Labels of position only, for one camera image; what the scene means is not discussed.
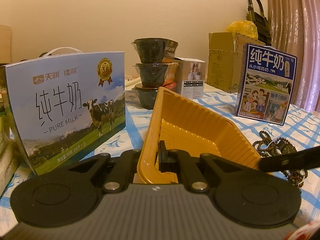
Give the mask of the small white product box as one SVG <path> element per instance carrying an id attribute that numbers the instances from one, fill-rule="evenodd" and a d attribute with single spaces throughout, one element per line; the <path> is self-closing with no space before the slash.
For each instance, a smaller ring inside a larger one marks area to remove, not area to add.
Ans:
<path id="1" fill-rule="evenodd" d="M 203 96 L 206 63 L 199 59 L 176 57 L 178 63 L 175 73 L 175 92 L 188 99 Z"/>

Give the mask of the dark blue milk carton box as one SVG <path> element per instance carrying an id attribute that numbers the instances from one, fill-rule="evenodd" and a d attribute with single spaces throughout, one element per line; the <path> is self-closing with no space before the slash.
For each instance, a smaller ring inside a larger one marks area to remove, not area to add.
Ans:
<path id="1" fill-rule="evenodd" d="M 271 46 L 244 46 L 235 114 L 283 126 L 292 98 L 297 57 Z"/>

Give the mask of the gold plastic tray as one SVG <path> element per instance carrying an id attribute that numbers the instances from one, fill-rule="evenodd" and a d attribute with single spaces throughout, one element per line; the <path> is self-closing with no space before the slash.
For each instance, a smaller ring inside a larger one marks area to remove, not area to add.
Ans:
<path id="1" fill-rule="evenodd" d="M 192 157 L 211 153 L 258 169 L 260 155 L 234 122 L 163 87 L 158 90 L 137 165 L 143 183 L 178 182 L 172 172 L 159 171 L 157 152 L 161 140 L 168 150 L 185 150 Z"/>

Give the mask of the top black food bowl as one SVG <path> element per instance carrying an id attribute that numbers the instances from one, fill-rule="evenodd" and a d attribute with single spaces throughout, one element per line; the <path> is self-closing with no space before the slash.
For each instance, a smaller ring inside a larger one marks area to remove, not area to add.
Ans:
<path id="1" fill-rule="evenodd" d="M 172 63 L 178 42 L 167 38 L 138 38 L 132 43 L 141 63 Z"/>

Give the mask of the brown cardboard box left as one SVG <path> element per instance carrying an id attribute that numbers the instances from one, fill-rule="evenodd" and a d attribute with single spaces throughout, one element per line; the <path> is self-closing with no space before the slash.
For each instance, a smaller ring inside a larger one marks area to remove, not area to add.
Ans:
<path id="1" fill-rule="evenodd" d="M 0 25 L 0 61 L 11 62 L 11 28 L 6 25 Z"/>

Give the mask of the bottom black food bowl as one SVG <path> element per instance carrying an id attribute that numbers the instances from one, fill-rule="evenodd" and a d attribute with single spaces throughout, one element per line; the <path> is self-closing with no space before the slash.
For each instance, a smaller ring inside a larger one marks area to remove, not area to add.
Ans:
<path id="1" fill-rule="evenodd" d="M 145 87 L 141 83 L 136 84 L 133 90 L 139 97 L 141 106 L 144 109 L 153 109 L 159 87 Z"/>

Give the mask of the yellow plastic bag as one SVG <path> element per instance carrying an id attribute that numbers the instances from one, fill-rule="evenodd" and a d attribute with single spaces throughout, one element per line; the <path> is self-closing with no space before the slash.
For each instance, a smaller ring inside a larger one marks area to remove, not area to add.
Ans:
<path id="1" fill-rule="evenodd" d="M 249 20 L 241 20 L 232 22 L 227 28 L 227 32 L 239 33 L 254 40 L 258 40 L 258 29 L 257 26 Z"/>

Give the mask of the black food bowl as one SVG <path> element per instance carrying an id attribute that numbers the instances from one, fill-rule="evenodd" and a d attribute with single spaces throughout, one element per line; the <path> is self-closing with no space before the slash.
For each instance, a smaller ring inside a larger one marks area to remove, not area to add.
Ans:
<path id="1" fill-rule="evenodd" d="M 178 63 L 137 63 L 134 67 L 144 87 L 161 87 L 175 81 Z"/>
<path id="2" fill-rule="evenodd" d="M 139 97 L 141 106 L 144 109 L 153 109 L 159 87 L 145 87 L 141 83 L 136 84 L 133 90 Z"/>
<path id="3" fill-rule="evenodd" d="M 138 38 L 132 43 L 141 63 L 172 63 L 178 42 L 167 38 Z"/>

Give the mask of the open cardboard box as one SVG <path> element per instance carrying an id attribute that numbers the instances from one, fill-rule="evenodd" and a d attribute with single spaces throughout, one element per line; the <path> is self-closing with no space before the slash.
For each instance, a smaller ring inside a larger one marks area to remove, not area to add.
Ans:
<path id="1" fill-rule="evenodd" d="M 209 34 L 207 84 L 227 93 L 239 88 L 242 53 L 247 43 L 264 46 L 265 43 L 240 33 Z"/>

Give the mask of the black folding cart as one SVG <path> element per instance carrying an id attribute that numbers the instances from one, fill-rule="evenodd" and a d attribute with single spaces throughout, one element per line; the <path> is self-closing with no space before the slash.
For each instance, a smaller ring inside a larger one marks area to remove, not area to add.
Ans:
<path id="1" fill-rule="evenodd" d="M 267 46 L 271 46 L 271 34 L 269 30 L 268 20 L 265 17 L 263 4 L 261 0 L 255 0 L 259 6 L 260 12 L 254 10 L 253 1 L 248 0 L 248 19 L 252 21 L 258 31 L 258 40 L 264 42 Z"/>

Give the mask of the pink curtain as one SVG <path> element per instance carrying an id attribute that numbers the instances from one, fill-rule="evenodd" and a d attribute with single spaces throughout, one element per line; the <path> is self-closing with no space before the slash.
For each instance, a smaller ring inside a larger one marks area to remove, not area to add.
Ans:
<path id="1" fill-rule="evenodd" d="M 319 0 L 268 0 L 272 46 L 298 58 L 291 102 L 319 112 Z"/>

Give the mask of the middle black food bowl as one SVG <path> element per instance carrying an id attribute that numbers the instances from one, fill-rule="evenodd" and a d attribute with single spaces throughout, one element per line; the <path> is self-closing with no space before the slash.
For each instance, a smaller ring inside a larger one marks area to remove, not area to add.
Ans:
<path id="1" fill-rule="evenodd" d="M 161 87 L 175 81 L 178 63 L 137 63 L 134 67 L 144 87 Z"/>

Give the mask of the light blue milk carton box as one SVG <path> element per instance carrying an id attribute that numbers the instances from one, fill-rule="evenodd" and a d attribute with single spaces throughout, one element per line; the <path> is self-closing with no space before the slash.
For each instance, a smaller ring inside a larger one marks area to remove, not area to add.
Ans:
<path id="1" fill-rule="evenodd" d="M 1 66 L 18 149 L 41 175 L 79 161 L 125 125 L 122 51 L 56 54 Z"/>

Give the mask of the stack of books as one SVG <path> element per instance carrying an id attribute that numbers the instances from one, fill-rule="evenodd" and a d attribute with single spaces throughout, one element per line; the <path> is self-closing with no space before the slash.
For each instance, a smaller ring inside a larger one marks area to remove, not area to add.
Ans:
<path id="1" fill-rule="evenodd" d="M 15 127 L 8 94 L 6 63 L 1 63 L 1 196 L 20 164 L 20 153 L 10 130 Z"/>

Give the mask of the black watch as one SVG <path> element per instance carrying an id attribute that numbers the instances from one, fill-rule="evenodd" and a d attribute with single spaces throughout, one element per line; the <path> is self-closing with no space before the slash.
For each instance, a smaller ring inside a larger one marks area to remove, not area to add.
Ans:
<path id="1" fill-rule="evenodd" d="M 279 150 L 280 154 L 291 154 L 297 152 L 295 146 L 293 146 L 291 142 L 286 139 L 279 140 L 277 149 Z"/>

